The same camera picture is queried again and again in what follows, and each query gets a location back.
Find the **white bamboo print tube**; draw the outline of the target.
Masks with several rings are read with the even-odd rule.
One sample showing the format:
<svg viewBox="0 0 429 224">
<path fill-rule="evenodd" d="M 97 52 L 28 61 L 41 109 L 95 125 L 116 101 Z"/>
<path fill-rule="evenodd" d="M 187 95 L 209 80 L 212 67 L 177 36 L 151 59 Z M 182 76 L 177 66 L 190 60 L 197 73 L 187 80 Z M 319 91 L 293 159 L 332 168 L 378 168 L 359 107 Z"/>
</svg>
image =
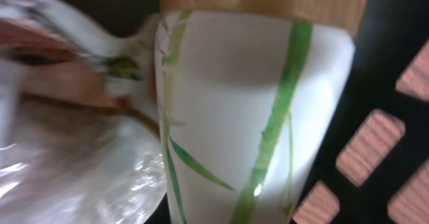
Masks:
<svg viewBox="0 0 429 224">
<path fill-rule="evenodd" d="M 160 0 L 172 223 L 288 223 L 349 77 L 367 0 Z"/>
</svg>

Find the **clear brown snack bag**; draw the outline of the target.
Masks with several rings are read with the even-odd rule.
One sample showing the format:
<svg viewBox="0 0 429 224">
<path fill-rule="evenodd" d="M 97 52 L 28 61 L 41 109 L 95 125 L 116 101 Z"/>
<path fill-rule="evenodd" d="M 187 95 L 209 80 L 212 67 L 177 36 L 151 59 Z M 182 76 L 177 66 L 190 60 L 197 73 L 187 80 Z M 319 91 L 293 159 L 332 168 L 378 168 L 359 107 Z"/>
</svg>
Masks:
<svg viewBox="0 0 429 224">
<path fill-rule="evenodd" d="M 1 222 L 165 223 L 158 14 L 112 36 L 62 0 L 1 0 Z"/>
</svg>

